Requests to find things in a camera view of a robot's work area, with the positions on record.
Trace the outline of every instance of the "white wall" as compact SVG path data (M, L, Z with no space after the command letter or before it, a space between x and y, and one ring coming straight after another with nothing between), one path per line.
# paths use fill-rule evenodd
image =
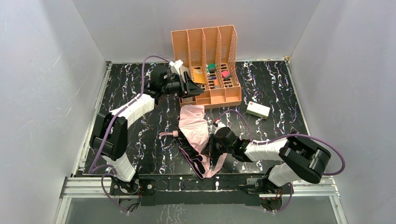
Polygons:
M105 73L71 1L0 1L0 222L53 223Z
M73 1L107 61L141 62L174 58L171 31L231 24L237 59L290 56L320 0Z
M352 224L395 222L395 8L395 1L323 0L291 57L311 134L345 156L335 179Z

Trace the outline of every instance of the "cable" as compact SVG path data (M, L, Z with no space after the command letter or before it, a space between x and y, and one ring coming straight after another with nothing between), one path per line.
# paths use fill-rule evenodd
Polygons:
M288 137L303 137L303 138L308 138L308 139L312 139L312 140L321 142L321 143L325 144L326 146L328 146L329 148L331 148L331 149L338 155L338 157L341 159L341 168L340 168L338 171L336 171L336 172L333 172L333 173L324 173L323 175L325 175L325 176L338 175L338 174L342 173L342 171L344 171L344 169L345 169L345 159L344 159L344 157L341 155L341 153L340 153L334 146L332 146L330 143L325 142L325 141L323 141L323 140L321 140L321 139L319 139L319 138L317 138L317 137L313 137L313 136L306 135L306 134L286 134L286 135L284 135L284 136L276 137L276 138L274 138L274 139L271 139L271 140L269 140L269 141L265 141L265 142L256 142L256 144L257 144L257 145L266 145L266 144L269 144L269 143L278 141L278 140L280 140L280 139L288 138Z
M133 212L135 209L137 210L139 207L140 207L140 203L138 203L137 205L135 205L135 206L132 208L131 212Z
M141 203L141 191L143 190L143 187L140 187L140 191L138 193L138 197L139 197L139 203Z
M281 194L279 195L279 199L283 196L283 188L281 188Z
M117 203L117 201L113 200L113 198L111 198L111 196L109 195L109 193L106 191L105 186L104 186L104 184L103 184L103 179L104 179L106 176L114 176L114 174L110 174L110 173L105 173L105 174L103 174L102 178L100 179L100 184L102 185L103 192L105 193L105 195L107 196L107 198L110 199L110 201L111 201L115 206L117 206L119 209L121 209L121 211L123 211L123 212L125 212L125 213L128 214L129 211L126 210L125 208L122 208L122 207Z
M283 206L279 210L275 210L276 212L283 211L290 204L291 196L292 196L292 194L294 192L294 189L293 189L293 184L291 182L289 183L289 185L290 185L290 196L289 196L289 199L287 200L287 203L285 204L285 206Z
M261 206L263 207L263 208L265 208L266 210L271 210L271 208L268 206L268 205L266 205L266 204L264 204L264 203L260 203L261 204Z
M129 211L129 210L132 208L132 206L135 206L135 207L136 207L138 204L139 204L139 203L132 204L131 206L128 207L127 210Z
M136 189L136 191L134 192L134 193L127 193L127 194L129 194L129 195L134 195L134 194L136 194L138 191L139 191L139 189L140 189L140 185L138 185L138 187L137 187L137 189Z
M94 166L96 165L96 163L97 163L98 160L99 160L100 153L102 152L103 147L105 146L107 137L109 136L110 130L111 130L111 128L113 127L113 124L114 124L115 119L118 117L119 114L121 114L124 110L126 110L130 105L132 105L132 104L133 104L134 102L136 102L140 97L142 97L143 91L144 91L144 65L146 64L146 60L149 59L149 58L151 58L151 57L157 57L157 58L162 59L162 60L164 60L164 61L166 61L166 62L168 62L168 63L170 62L169 60L167 60L167 59L165 59L165 58L162 58L162 57L160 57L160 56L155 56L155 55L148 56L148 57L146 57L146 58L144 59L143 65L142 65L142 68L141 68L141 92L140 92L140 94L139 94L137 97L135 97L128 105L126 105L126 106L123 107L121 110L119 110L119 111L113 116L113 118L110 120L110 123L109 123L109 125L108 125L108 127L107 127L107 129L106 129L106 132L105 132L105 136L103 137L103 140L102 140L102 143L100 144L99 150L98 150L98 152L96 153L95 159L93 160L91 167L89 167L89 171L88 171L89 174L92 174L93 172L97 171L97 170L100 168L100 166L99 166L99 167L96 167L96 168L94 168Z
M254 142L254 143L256 143L257 145L267 145L267 144L269 144L269 143L278 141L278 140L280 140L280 139L288 138L288 137L303 137L303 138L312 139L312 140L321 142L321 143L325 144L326 146L328 146L329 148L331 148L331 149L338 155L338 157L341 159L341 168L340 168L338 171L333 172L333 173L324 173L323 175L325 175L325 176L338 175L338 174L342 173L342 171L344 171L344 169L345 169L345 159L344 159L344 157L342 156L342 154L341 154L334 146L332 146L330 143L325 142L324 140L321 140L321 139L319 139L319 138L316 138L316 137L313 137L313 136L310 136L310 135L306 135L306 134L287 134L287 135L284 135L284 136L276 137L276 138L271 139L271 140L269 140L269 141L264 141L264 142L253 141L253 140L252 140L252 131L251 131L251 129L250 129L250 126L249 126L249 124L246 122L246 120L245 120L245 118L242 116L242 114L240 114L238 111L233 110L233 109L226 110L224 113L222 113L222 114L219 116L219 118L217 118L217 119L215 120L215 122L216 122L217 120L219 120L225 113L227 113L227 112L229 112L229 111L233 111L233 112L237 113L239 116L242 117L243 121L245 122L245 125L246 125L247 129L249 130L249 139L250 139L251 142Z
M99 150L97 151L96 156L95 156L95 159L93 160L92 165L89 167L89 170L88 170L88 173L89 173L89 174L92 174L93 172L95 172L95 171L97 171L98 169L103 168L103 167L110 167L110 168L112 168L112 171L113 171L114 174L105 173L105 174L102 176L101 180L100 180L101 185L102 185L102 189L103 189L103 192L105 193L105 195L110 199L110 201L111 201L114 205L116 205L119 209L121 209L121 211L123 211L123 212L125 212L125 213L127 213L127 214L129 214L129 211L128 211L128 210L125 210L125 208L122 208L115 200L113 200L113 199L111 198L111 196L109 195L109 193L106 191L105 186L103 185L103 179L104 179L106 176L114 176L114 175L117 175L117 173L116 173L116 171L115 171L115 169L114 169L114 166L109 165L109 164L103 164L103 165L100 165L100 166L98 166L98 167L95 167L95 165L96 165L96 163L97 163L98 160L99 160L100 153L101 153L102 150L103 150L103 147L104 147L104 145L105 145L105 142L106 142L106 140L107 140L107 137L109 136L109 133L110 133L110 131L111 131L111 128L113 127L113 124L114 124L115 119L118 117L119 114L121 114L124 110L126 110L130 105L132 105L132 104L133 104L134 102L136 102L140 97L142 97L143 91L144 91L144 65L146 64L147 59L149 59L149 58L151 58L151 57L157 57L157 58L160 58L160 59L162 59L162 60L164 60L164 61L166 61L166 62L169 63L169 60L167 60L167 59L165 59L165 58L162 58L162 57L160 57L160 56L154 56L154 55L148 56L148 57L146 57L146 58L144 59L143 64L142 64L142 68L141 68L141 92L140 92L140 94L139 94L137 97L135 97L128 105L126 105L126 106L123 107L121 110L119 110L119 111L113 116L113 118L110 120L110 123L109 123L109 125L108 125L108 127L107 127L107 129L106 129L106 132L105 132L105 136L103 137L102 143L100 144Z

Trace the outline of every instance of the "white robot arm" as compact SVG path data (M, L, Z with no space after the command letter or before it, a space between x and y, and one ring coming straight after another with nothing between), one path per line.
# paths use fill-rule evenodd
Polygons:
M305 180L319 183L331 154L318 143L308 138L288 137L276 141L241 140L235 136L230 128L220 121L214 138L220 143L216 150L220 153L230 153L242 162L258 160L283 161L281 165L270 168L263 183L273 187L281 187L289 182Z
M151 81L144 88L144 94L132 99L120 108L110 111L108 114L99 113L97 115L90 146L94 150L99 150L100 145L105 141L100 153L101 156L107 164L115 169L115 178L129 183L136 175L136 170L132 167L126 154L129 127L145 113L155 109L163 95L177 94L179 97L188 98L203 92L191 81L188 69L183 66L183 62L180 60L175 63L170 62L167 71L154 69L151 73ZM106 129L114 116L117 117L107 139L105 139Z

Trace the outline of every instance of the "black marble surface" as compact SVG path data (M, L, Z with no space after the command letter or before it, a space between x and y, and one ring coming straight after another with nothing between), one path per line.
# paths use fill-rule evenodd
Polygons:
M132 98L141 89L141 63L113 64L107 82L100 111L106 113L116 109ZM150 73L155 66L167 66L165 63L147 63L145 65L145 81L150 79ZM284 61L264 62L246 61L236 63L236 72L242 86L242 103L240 106L210 109L205 111L209 131L213 132L211 123L225 110L236 109L248 121L254 140L272 139L292 131L306 133L306 128L293 86ZM267 119L260 119L247 114L249 101L271 108ZM179 152L177 143L171 137L159 138L160 132L176 130L180 105L176 96L167 96L166 100L155 110L145 114L129 129L127 155L133 165L137 166L139 174L193 174L189 163ZM248 129L243 120L234 113L222 117L236 135L248 138ZM94 158L94 151L88 153L85 173L88 172ZM97 165L105 164L100 158ZM223 165L220 173L265 173L278 161L257 161L243 163L236 161L231 155Z

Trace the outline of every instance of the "small box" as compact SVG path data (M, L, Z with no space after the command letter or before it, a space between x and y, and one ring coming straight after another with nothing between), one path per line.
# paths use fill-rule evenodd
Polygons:
M227 79L231 77L231 73L229 71L222 71L221 72L221 76L223 77L223 79Z
M209 70L210 72L216 71L216 66L215 66L213 63L211 63L211 64L208 65L208 70Z
M267 119L271 108L263 106L252 101L247 105L246 113L250 113L260 118Z

